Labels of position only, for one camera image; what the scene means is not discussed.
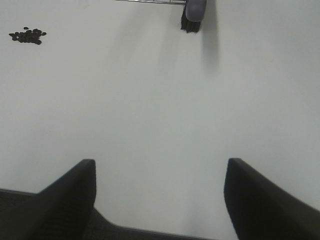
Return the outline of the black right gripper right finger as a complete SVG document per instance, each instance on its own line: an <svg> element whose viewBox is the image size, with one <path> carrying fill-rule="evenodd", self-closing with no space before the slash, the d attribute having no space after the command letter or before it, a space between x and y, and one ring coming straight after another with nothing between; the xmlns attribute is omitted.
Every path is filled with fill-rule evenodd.
<svg viewBox="0 0 320 240"><path fill-rule="evenodd" d="M320 212L240 158L230 158L224 201L240 240L318 240Z"/></svg>

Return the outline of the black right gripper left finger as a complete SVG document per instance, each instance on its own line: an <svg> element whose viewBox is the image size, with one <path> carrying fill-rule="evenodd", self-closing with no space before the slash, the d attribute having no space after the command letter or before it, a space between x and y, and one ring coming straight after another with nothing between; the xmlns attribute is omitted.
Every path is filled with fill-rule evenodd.
<svg viewBox="0 0 320 240"><path fill-rule="evenodd" d="M84 159L50 186L0 215L2 240L80 240L96 199L96 163Z"/></svg>

